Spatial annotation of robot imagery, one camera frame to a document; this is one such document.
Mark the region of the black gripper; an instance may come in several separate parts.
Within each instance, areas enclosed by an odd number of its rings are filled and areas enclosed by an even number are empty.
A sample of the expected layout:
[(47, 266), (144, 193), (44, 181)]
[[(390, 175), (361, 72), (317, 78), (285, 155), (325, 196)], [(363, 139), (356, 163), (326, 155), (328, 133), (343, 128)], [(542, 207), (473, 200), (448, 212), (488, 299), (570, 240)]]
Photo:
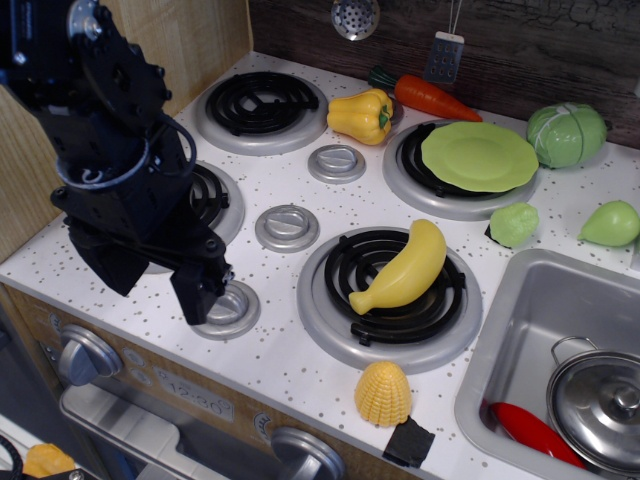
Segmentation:
[(103, 114), (57, 117), (50, 140), (64, 187), (52, 200), (68, 217), (69, 237), (103, 283), (127, 296), (151, 263), (170, 281), (188, 325), (203, 325), (233, 279), (225, 245), (197, 217), (172, 250), (165, 219), (191, 187), (196, 149), (165, 114), (131, 132)]

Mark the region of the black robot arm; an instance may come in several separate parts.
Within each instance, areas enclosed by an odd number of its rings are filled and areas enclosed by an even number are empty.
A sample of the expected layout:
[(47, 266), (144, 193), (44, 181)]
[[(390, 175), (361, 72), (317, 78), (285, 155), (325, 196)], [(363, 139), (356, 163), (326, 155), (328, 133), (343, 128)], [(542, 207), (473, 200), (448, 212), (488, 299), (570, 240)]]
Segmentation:
[(97, 1), (1, 5), (1, 82), (56, 153), (51, 200), (72, 244), (123, 295), (150, 264), (170, 270), (186, 321), (202, 325), (232, 272), (193, 209), (196, 145), (163, 110), (164, 75)]

